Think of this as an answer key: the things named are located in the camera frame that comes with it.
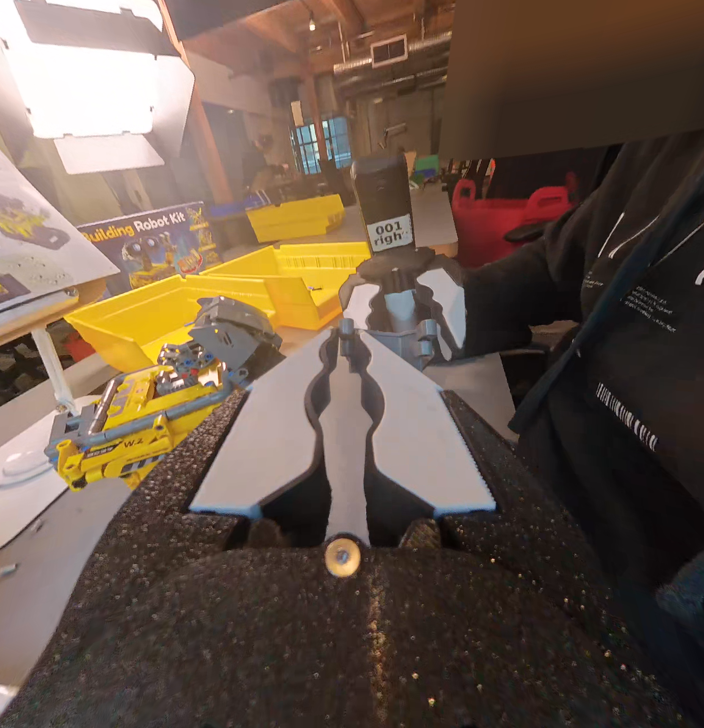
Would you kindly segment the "window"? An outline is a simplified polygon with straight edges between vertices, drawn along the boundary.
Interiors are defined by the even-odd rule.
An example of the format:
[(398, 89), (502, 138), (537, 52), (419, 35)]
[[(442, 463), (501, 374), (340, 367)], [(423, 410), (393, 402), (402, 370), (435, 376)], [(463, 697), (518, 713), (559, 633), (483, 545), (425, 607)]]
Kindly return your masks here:
[(337, 169), (348, 168), (353, 163), (347, 118), (335, 116), (323, 119), (321, 124), (323, 142), (319, 141), (313, 123), (293, 127), (289, 131), (296, 168), (307, 176), (321, 173), (321, 146), (326, 147), (327, 159)]

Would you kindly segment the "white book stand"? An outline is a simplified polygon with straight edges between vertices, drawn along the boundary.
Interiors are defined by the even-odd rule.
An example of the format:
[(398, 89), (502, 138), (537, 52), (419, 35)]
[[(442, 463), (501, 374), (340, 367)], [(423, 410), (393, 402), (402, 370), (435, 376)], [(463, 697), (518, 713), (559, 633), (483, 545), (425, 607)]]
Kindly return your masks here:
[(0, 550), (13, 541), (67, 490), (44, 450), (54, 416), (77, 412), (114, 370), (93, 355), (64, 370), (47, 326), (99, 300), (104, 281), (53, 293), (0, 313), (0, 347), (29, 335), (48, 382), (0, 407)]

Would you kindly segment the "red plastic tub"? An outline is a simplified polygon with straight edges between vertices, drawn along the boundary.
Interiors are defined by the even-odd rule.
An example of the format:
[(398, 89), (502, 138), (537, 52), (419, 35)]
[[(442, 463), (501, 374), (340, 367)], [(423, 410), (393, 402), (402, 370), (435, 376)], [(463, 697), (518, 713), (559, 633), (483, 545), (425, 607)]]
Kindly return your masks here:
[(538, 188), (526, 199), (478, 199), (472, 180), (458, 180), (451, 202), (456, 260), (464, 268), (479, 268), (509, 256), (525, 244), (504, 241), (506, 232), (522, 224), (556, 221), (574, 208), (579, 187), (575, 173), (567, 172), (563, 185)]

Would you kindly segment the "white air vent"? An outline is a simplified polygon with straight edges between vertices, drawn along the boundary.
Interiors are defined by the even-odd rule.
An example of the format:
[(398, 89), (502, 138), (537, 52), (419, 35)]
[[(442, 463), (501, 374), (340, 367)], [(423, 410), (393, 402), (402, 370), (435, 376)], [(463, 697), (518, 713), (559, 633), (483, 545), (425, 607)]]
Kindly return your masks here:
[(383, 41), (371, 43), (369, 54), (371, 65), (374, 69), (404, 62), (409, 57), (408, 37), (404, 33)]

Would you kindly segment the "yellow plastic bin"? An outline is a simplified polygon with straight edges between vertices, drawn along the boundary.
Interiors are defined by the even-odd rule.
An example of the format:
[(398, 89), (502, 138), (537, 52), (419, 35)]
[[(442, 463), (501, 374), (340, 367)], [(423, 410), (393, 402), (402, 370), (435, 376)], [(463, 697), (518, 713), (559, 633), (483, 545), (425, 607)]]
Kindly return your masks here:
[(339, 195), (317, 196), (248, 210), (259, 243), (321, 236), (339, 228), (346, 212)]
[(164, 344), (190, 340), (198, 300), (225, 296), (255, 306), (277, 325), (272, 299), (261, 279), (174, 276), (97, 301), (66, 316), (105, 363), (120, 372), (156, 364)]
[(366, 242), (268, 245), (204, 271), (266, 312), (275, 328), (318, 331), (341, 312), (339, 288), (370, 258)]

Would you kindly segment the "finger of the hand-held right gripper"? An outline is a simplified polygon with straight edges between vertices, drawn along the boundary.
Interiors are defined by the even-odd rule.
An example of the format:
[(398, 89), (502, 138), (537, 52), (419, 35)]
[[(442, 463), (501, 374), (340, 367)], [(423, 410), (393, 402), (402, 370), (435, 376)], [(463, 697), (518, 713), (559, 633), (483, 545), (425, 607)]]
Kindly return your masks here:
[(383, 315), (375, 311), (382, 289), (378, 283), (346, 281), (342, 284), (342, 317), (359, 331), (381, 331)]
[(438, 325), (438, 346), (443, 361), (460, 359), (466, 344), (466, 297), (464, 286), (445, 268), (422, 275), (422, 286), (432, 294), (433, 319)]

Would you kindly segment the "studio light panel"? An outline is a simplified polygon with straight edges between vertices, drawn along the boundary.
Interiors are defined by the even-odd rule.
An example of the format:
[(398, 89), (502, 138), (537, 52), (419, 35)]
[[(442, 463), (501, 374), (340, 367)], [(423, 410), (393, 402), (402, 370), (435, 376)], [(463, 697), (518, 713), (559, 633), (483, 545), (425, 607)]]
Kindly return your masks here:
[(157, 2), (0, 1), (0, 140), (17, 166), (40, 140), (69, 175), (163, 166), (193, 88)]

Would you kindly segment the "yellow grey brick robot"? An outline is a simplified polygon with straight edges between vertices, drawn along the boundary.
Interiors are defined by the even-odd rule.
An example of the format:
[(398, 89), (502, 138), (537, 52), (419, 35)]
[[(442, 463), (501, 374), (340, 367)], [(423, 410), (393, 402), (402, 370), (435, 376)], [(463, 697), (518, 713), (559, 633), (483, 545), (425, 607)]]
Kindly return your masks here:
[(56, 415), (45, 455), (71, 491), (105, 478), (136, 488), (230, 395), (284, 359), (260, 309), (200, 298), (189, 340), (165, 343), (157, 363), (112, 378), (79, 414)]

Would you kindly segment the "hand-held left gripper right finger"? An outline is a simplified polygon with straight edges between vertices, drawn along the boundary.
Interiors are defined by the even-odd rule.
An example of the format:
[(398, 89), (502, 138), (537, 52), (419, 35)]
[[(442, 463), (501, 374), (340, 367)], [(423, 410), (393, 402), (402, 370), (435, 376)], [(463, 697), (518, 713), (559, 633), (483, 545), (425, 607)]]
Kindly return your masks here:
[(442, 389), (369, 333), (365, 372), (382, 393), (372, 435), (379, 473), (430, 506), (433, 517), (493, 512), (494, 497), (444, 402)]

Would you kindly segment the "grey brick panel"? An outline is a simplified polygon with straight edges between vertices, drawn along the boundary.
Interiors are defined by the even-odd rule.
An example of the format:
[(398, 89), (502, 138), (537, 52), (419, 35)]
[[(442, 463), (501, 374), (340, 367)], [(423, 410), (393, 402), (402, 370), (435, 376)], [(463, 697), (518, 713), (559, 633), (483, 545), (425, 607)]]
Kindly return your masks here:
[(329, 403), (320, 417), (323, 457), (331, 487), (325, 544), (332, 563), (349, 567), (353, 553), (396, 547), (413, 524), (435, 523), (427, 495), (432, 476), (414, 457), (430, 454), (409, 386), (436, 386), (373, 336), (343, 318), (329, 375)]

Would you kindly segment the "instruction booklet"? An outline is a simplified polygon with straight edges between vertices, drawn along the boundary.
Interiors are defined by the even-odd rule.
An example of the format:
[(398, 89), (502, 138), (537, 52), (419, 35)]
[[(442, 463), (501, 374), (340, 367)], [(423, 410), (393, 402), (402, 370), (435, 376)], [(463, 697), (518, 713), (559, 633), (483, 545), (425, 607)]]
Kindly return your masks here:
[(0, 314), (118, 272), (0, 150)]

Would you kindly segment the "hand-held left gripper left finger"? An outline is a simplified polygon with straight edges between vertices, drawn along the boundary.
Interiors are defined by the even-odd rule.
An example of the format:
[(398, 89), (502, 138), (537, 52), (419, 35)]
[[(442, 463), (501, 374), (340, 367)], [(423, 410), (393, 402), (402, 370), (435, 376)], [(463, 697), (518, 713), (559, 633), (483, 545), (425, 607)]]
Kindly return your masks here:
[(336, 364), (337, 334), (328, 328), (256, 379), (191, 512), (257, 519), (312, 474), (323, 455), (320, 416), (331, 400)]

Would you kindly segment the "dark blue robot kit box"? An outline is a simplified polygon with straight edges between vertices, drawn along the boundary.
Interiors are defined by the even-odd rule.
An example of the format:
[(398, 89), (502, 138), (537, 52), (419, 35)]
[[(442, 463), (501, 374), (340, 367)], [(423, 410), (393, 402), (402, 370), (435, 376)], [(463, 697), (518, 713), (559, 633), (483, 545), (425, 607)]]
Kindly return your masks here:
[(119, 269), (104, 298), (222, 263), (202, 202), (173, 205), (77, 227)]

